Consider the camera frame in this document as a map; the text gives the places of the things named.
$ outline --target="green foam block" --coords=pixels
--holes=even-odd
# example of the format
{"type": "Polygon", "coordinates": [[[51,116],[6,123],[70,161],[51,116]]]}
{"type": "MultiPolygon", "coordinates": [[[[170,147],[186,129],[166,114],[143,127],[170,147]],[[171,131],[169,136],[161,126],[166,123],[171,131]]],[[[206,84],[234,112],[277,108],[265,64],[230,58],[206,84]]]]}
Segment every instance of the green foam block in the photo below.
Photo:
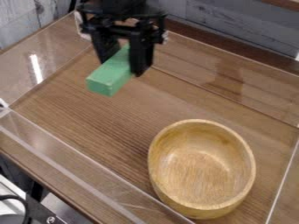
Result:
{"type": "Polygon", "coordinates": [[[113,96],[131,77],[129,45],[126,45],[87,78],[89,90],[113,96]]]}

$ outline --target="green block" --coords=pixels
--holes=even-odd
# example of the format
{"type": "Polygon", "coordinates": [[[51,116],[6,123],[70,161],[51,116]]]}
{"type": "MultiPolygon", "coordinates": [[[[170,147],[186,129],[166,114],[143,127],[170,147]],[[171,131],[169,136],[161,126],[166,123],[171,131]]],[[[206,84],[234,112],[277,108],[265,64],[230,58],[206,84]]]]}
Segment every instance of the green block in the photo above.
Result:
{"type": "Polygon", "coordinates": [[[113,96],[127,84],[131,77],[129,45],[126,45],[87,78],[89,90],[113,96]]]}

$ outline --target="wooden bowl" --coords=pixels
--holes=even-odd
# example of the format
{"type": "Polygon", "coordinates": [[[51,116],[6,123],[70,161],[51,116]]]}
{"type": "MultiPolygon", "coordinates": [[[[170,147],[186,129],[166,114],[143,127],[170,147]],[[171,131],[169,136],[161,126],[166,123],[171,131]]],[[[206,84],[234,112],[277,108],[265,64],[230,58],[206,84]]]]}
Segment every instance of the wooden bowl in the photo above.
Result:
{"type": "Polygon", "coordinates": [[[205,120],[181,121],[162,130],[151,144],[149,169],[162,201],[201,220],[237,208],[257,177],[254,154],[241,135],[205,120]]]}

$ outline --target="bowl rim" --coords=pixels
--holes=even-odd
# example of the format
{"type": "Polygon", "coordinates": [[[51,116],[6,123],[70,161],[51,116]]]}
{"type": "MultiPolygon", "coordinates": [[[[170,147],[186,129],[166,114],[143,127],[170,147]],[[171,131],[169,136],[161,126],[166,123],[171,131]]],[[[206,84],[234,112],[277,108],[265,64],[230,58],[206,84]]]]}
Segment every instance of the bowl rim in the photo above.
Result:
{"type": "Polygon", "coordinates": [[[158,133],[158,135],[154,138],[154,141],[151,142],[150,145],[150,151],[149,151],[149,156],[147,156],[147,164],[149,164],[149,172],[150,172],[150,178],[151,178],[151,182],[155,185],[155,188],[159,189],[159,191],[163,193],[165,196],[167,196],[167,198],[170,198],[178,205],[183,206],[183,207],[189,207],[190,209],[198,209],[198,210],[219,210],[222,208],[226,207],[232,207],[234,205],[237,205],[249,195],[249,192],[253,188],[253,185],[256,183],[256,179],[257,179],[257,160],[256,160],[256,156],[253,153],[253,150],[250,149],[249,143],[246,142],[246,140],[244,139],[244,137],[241,136],[241,134],[233,130],[232,128],[229,128],[227,126],[225,126],[223,124],[214,122],[214,121],[209,121],[209,120],[203,120],[203,119],[189,119],[189,120],[183,120],[179,122],[175,122],[174,124],[171,124],[170,126],[165,127],[161,132],[158,133]],[[241,193],[232,199],[229,199],[227,201],[215,204],[215,205],[194,205],[193,203],[182,203],[175,197],[170,196],[166,193],[166,190],[162,188],[162,185],[159,184],[159,181],[157,181],[154,175],[153,175],[153,170],[154,167],[150,166],[150,159],[151,159],[151,154],[153,154],[153,148],[154,145],[158,141],[158,139],[161,139],[162,135],[174,127],[183,125],[186,123],[207,123],[211,125],[218,126],[219,128],[225,129],[244,144],[246,152],[248,152],[248,156],[249,156],[249,160],[250,160],[250,165],[252,165],[252,169],[250,169],[250,177],[248,179],[248,184],[245,186],[245,188],[242,189],[241,193]]]}

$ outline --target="black cable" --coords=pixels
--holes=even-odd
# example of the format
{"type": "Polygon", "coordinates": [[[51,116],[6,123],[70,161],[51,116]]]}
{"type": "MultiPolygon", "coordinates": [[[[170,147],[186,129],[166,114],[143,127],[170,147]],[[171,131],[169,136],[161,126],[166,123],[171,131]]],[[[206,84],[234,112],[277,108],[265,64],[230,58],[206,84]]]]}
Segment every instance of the black cable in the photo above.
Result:
{"type": "Polygon", "coordinates": [[[75,10],[77,3],[78,3],[78,0],[71,0],[70,1],[70,12],[73,12],[75,10]]]}
{"type": "Polygon", "coordinates": [[[25,206],[23,224],[27,224],[27,221],[30,219],[30,207],[26,200],[17,195],[0,195],[0,201],[2,200],[19,200],[23,203],[25,206]]]}

